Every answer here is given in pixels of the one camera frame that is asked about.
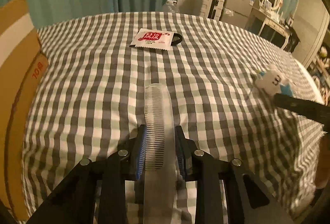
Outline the white blue small toy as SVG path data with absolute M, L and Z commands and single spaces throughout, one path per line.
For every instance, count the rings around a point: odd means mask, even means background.
M 258 73 L 258 78 L 255 80 L 255 86 L 258 89 L 264 90 L 265 93 L 271 97 L 278 93 L 290 97 L 293 96 L 288 77 L 280 72 L 273 64 L 269 65 L 267 71 L 260 71 Z

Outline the clear plastic comb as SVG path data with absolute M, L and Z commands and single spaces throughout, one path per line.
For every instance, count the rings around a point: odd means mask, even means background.
M 144 223 L 171 223 L 177 175 L 174 120 L 167 87 L 159 83 L 146 87 L 144 108 Z

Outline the white dressing table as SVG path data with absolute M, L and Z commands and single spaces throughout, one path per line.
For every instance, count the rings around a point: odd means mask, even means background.
M 264 12 L 255 8 L 248 17 L 245 29 L 289 53 L 292 53 L 300 43 L 296 31 L 292 27 L 272 20 Z

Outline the green checkered table cloth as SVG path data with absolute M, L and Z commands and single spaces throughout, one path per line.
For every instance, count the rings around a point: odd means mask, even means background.
M 174 32 L 168 50 L 131 47 L 139 30 Z M 291 217 L 315 192 L 322 126 L 275 107 L 255 87 L 275 65 L 295 97 L 315 100 L 289 54 L 244 29 L 197 16 L 115 13 L 38 30 L 49 65 L 27 121 L 23 182 L 29 214 L 83 158 L 117 150 L 145 122 L 144 89 L 164 84 L 176 125 L 221 160 L 240 158 Z

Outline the grey mini fridge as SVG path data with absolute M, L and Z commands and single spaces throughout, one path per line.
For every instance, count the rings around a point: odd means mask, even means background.
M 244 29 L 252 11 L 253 0 L 225 0 L 220 21 Z

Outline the brown cardboard box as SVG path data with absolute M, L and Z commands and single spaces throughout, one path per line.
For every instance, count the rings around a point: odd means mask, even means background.
M 32 100 L 47 66 L 27 1 L 9 1 L 1 7 L 1 204 L 16 221 L 28 219 L 22 146 Z

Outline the white ribbed suitcase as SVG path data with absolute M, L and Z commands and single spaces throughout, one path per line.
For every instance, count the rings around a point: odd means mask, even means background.
M 219 21 L 223 6 L 224 0 L 194 0 L 193 14 Z

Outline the red white sachet packet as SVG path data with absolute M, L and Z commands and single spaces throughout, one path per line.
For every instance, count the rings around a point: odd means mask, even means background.
M 141 28 L 130 43 L 131 47 L 168 50 L 174 32 Z

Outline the large clear water bottle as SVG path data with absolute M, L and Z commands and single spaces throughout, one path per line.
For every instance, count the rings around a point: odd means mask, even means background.
M 162 6 L 162 11 L 164 13 L 179 13 L 179 8 L 177 6 L 176 0 L 167 0 L 166 3 Z

